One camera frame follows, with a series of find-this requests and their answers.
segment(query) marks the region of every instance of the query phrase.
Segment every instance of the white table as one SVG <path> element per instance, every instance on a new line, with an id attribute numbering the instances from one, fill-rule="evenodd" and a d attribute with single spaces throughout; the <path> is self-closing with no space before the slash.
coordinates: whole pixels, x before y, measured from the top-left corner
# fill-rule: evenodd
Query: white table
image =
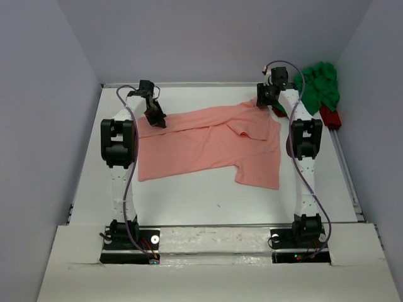
<path id="1" fill-rule="evenodd" d="M 93 132 L 74 201 L 71 225 L 108 225 L 112 216 L 109 170 L 101 158 L 100 122 L 112 118 L 122 105 L 116 89 L 103 89 Z M 127 89 L 122 89 L 126 96 Z M 235 105 L 255 97 L 255 87 L 164 87 L 160 104 L 166 114 L 211 106 Z M 144 102 L 132 104 L 142 116 Z M 235 167 L 211 169 L 139 182 L 133 178 L 133 199 L 140 225 L 245 225 L 291 223 L 295 208 L 295 176 L 285 152 L 288 119 L 281 123 L 280 189 L 235 182 Z M 324 127 L 315 164 L 317 195 L 333 222 L 356 222 L 348 188 L 329 134 Z"/>

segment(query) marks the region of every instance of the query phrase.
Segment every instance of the white platform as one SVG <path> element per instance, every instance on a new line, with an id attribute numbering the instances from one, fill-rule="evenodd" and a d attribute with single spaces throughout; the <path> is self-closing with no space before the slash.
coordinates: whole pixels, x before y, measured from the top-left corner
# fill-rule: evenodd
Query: white platform
<path id="1" fill-rule="evenodd" d="M 112 188 L 101 158 L 100 122 L 122 106 L 116 89 L 103 89 L 93 132 L 77 189 L 71 225 L 107 225 L 112 215 Z M 126 96 L 128 90 L 122 89 Z M 235 105 L 255 97 L 255 87 L 164 87 L 160 104 L 165 113 L 182 113 L 220 105 Z M 145 110 L 135 104 L 135 116 Z M 295 179 L 285 152 L 288 119 L 281 123 L 280 189 L 270 190 L 235 182 L 235 167 L 194 172 L 139 182 L 133 180 L 133 198 L 140 225 L 243 225 L 291 223 L 295 207 Z M 329 130 L 322 132 L 315 165 L 316 191 L 334 222 L 356 222 L 348 188 Z"/>
<path id="2" fill-rule="evenodd" d="M 232 234 L 220 234 L 220 228 L 205 233 L 162 228 L 161 265 L 104 265 L 98 262 L 103 228 L 58 228 L 38 302 L 399 301 L 373 225 L 334 225 L 331 266 L 272 264 L 267 228 L 232 228 Z M 212 234 L 225 240 L 224 249 L 204 240 Z M 260 255 L 236 255 L 241 237 L 249 240 L 246 252 Z M 189 240 L 194 241 L 190 251 L 201 249 L 201 254 L 171 255 L 189 252 Z"/>

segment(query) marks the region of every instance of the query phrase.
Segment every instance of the wire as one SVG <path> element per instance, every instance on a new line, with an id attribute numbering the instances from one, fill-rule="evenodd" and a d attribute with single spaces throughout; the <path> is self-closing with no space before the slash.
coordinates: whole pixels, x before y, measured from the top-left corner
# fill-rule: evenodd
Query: wire
<path id="1" fill-rule="evenodd" d="M 104 233 L 99 233 L 99 235 L 104 238 L 106 241 L 112 241 L 111 237 L 106 236 Z"/>
<path id="2" fill-rule="evenodd" d="M 273 242 L 273 237 L 270 237 L 269 240 L 267 240 L 267 244 L 269 245 L 269 248 L 271 248 L 272 250 L 274 250 L 273 246 L 270 245 L 269 242 Z"/>
<path id="3" fill-rule="evenodd" d="M 148 241 L 143 238 L 143 241 L 145 242 L 145 244 L 149 247 L 150 251 L 152 252 L 152 254 L 154 255 L 154 257 L 156 258 L 156 260 L 158 260 L 157 254 L 154 252 L 154 250 L 152 249 L 152 247 L 149 245 Z"/>
<path id="4" fill-rule="evenodd" d="M 292 122 L 293 122 L 293 117 L 295 114 L 295 110 L 297 108 L 297 106 L 300 104 L 302 96 L 304 95 L 305 92 L 305 77 L 302 74 L 302 71 L 293 63 L 286 61 L 286 60 L 275 60 L 275 61 L 271 61 L 269 64 L 266 65 L 266 68 L 268 69 L 269 65 L 274 64 L 274 63 L 286 63 L 291 65 L 292 67 L 294 67 L 298 73 L 301 75 L 302 78 L 302 89 L 301 89 L 301 93 L 300 96 L 298 98 L 298 101 L 295 103 L 292 111 L 291 111 L 291 115 L 289 116 L 290 121 L 288 122 L 288 146 L 290 147 L 291 150 L 291 157 L 292 157 L 292 162 L 294 164 L 294 168 L 295 170 L 297 170 L 299 176 L 301 177 L 302 181 L 304 182 L 304 184 L 307 186 L 309 192 L 312 194 L 312 197 L 315 199 L 317 205 L 319 206 L 319 208 L 322 210 L 323 214 L 326 217 L 327 220 L 327 224 L 329 225 L 329 232 L 327 234 L 326 240 L 323 242 L 322 246 L 320 247 L 319 250 L 315 251 L 312 255 L 308 256 L 308 257 L 313 257 L 316 256 L 318 253 L 321 252 L 322 249 L 324 249 L 324 247 L 327 245 L 327 243 L 329 242 L 330 236 L 332 235 L 332 223 L 330 221 L 330 217 L 329 215 L 326 213 L 323 205 L 321 204 L 321 202 L 319 201 L 318 197 L 315 194 L 315 191 L 311 188 L 311 186 L 309 185 L 308 181 L 306 180 L 306 178 L 304 177 L 304 175 L 302 174 L 302 172 L 300 171 L 300 169 L 298 168 L 298 164 L 297 164 L 297 159 L 295 158 L 295 154 L 294 154 L 294 148 L 293 148 L 293 143 L 292 143 Z"/>
<path id="5" fill-rule="evenodd" d="M 316 240 L 314 240 L 314 245 L 315 245 L 315 252 L 317 251 L 317 244 L 316 244 Z"/>
<path id="6" fill-rule="evenodd" d="M 155 99 L 158 99 L 158 98 L 159 98 L 159 95 L 161 94 L 161 89 L 159 89 L 158 86 L 154 86 L 154 87 L 158 89 L 158 97 L 155 98 Z"/>
<path id="7" fill-rule="evenodd" d="M 309 250 L 310 250 L 310 245 L 308 244 L 308 249 L 307 249 L 307 251 L 304 253 L 304 256 L 309 253 Z"/>
<path id="8" fill-rule="evenodd" d="M 144 249 L 144 250 L 147 250 L 147 248 L 146 248 L 145 245 L 144 245 L 144 242 L 142 242 L 141 244 L 142 244 L 142 246 L 143 246 L 143 249 Z"/>
<path id="9" fill-rule="evenodd" d="M 120 86 L 118 89 L 116 89 L 116 95 L 118 96 L 118 99 L 120 100 L 120 102 L 123 104 L 123 106 L 125 107 L 125 109 L 129 112 L 130 116 L 132 117 L 133 120 L 133 124 L 134 124 L 134 128 L 135 128 L 135 148 L 134 148 L 134 157 L 133 157 L 133 167 L 132 167 L 132 171 L 130 172 L 130 175 L 127 179 L 127 183 L 126 183 L 126 188 L 125 188 L 125 192 L 123 194 L 123 218 L 125 220 L 125 226 L 126 226 L 126 231 L 127 231 L 127 235 L 130 239 L 130 241 L 132 242 L 132 244 L 136 247 L 136 249 L 138 249 L 139 251 L 141 251 L 143 254 L 150 256 L 150 253 L 148 253 L 146 250 L 142 249 L 137 243 L 136 241 L 133 239 L 132 236 L 132 232 L 130 231 L 129 225 L 128 225 L 128 220 L 127 220 L 127 214 L 126 214 L 126 197 L 127 197 L 127 193 L 128 193 L 128 189 L 130 187 L 130 184 L 132 183 L 132 178 L 133 178 L 133 174 L 134 174 L 134 170 L 136 168 L 136 164 L 137 164 L 137 157 L 139 155 L 139 130 L 137 128 L 137 123 L 136 123 L 136 119 L 134 116 L 134 113 L 132 111 L 132 109 L 127 106 L 127 103 L 122 99 L 122 97 L 119 94 L 119 91 L 122 88 L 131 88 L 134 89 L 136 91 L 136 88 L 134 88 L 131 85 L 122 85 Z"/>

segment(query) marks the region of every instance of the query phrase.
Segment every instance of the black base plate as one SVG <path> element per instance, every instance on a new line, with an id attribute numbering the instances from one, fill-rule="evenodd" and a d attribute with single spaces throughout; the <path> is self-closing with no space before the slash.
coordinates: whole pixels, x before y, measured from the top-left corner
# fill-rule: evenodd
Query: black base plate
<path id="1" fill-rule="evenodd" d="M 157 244 L 152 244 L 151 237 L 157 235 L 159 237 L 159 230 L 148 230 L 148 229 L 140 229 L 139 233 L 139 242 L 140 247 L 142 246 L 143 238 L 148 242 L 151 248 L 156 251 L 159 248 L 159 242 Z M 112 241 L 110 243 L 103 243 L 103 250 L 137 250 L 137 248 L 130 242 L 129 239 L 125 241 Z"/>
<path id="2" fill-rule="evenodd" d="M 270 240 L 269 244 L 273 250 L 283 250 L 283 249 L 311 249 L 315 250 L 322 247 L 322 242 L 319 240 L 315 240 L 315 242 L 295 242 L 293 239 L 293 233 L 291 228 L 273 228 L 270 229 L 270 235 L 272 240 Z"/>
<path id="3" fill-rule="evenodd" d="M 143 239 L 147 241 L 154 253 L 157 255 L 157 259 L 153 256 L 153 253 L 149 250 L 148 246 L 144 244 L 145 249 L 150 255 L 145 255 L 141 251 L 138 252 L 125 252 L 128 250 L 136 251 L 137 248 L 130 241 L 118 241 L 118 242 L 103 242 L 103 252 L 99 261 L 104 264 L 158 264 L 160 255 L 158 254 L 159 242 L 152 244 L 151 237 L 157 235 L 160 236 L 159 230 L 152 229 L 140 229 L 139 241 L 137 244 L 143 247 Z"/>
<path id="4" fill-rule="evenodd" d="M 329 252 L 320 252 L 315 255 L 314 258 L 305 257 L 305 255 L 299 255 L 295 253 L 283 253 L 283 252 L 273 252 L 271 255 L 271 260 L 274 264 L 276 263 L 331 263 Z"/>

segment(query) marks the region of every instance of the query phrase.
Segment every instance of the red object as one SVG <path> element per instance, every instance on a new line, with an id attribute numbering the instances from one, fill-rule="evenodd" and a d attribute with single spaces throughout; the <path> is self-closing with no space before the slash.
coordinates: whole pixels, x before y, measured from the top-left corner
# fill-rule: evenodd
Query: red object
<path id="1" fill-rule="evenodd" d="M 341 127 L 341 120 L 337 110 L 332 112 L 328 107 L 323 105 L 319 112 L 321 113 L 325 126 L 327 126 L 329 129 L 337 130 Z"/>
<path id="2" fill-rule="evenodd" d="M 287 115 L 282 112 L 281 110 L 277 109 L 276 107 L 271 107 L 271 109 L 273 109 L 273 112 L 275 113 L 275 115 L 277 115 L 279 118 L 284 118 Z"/>

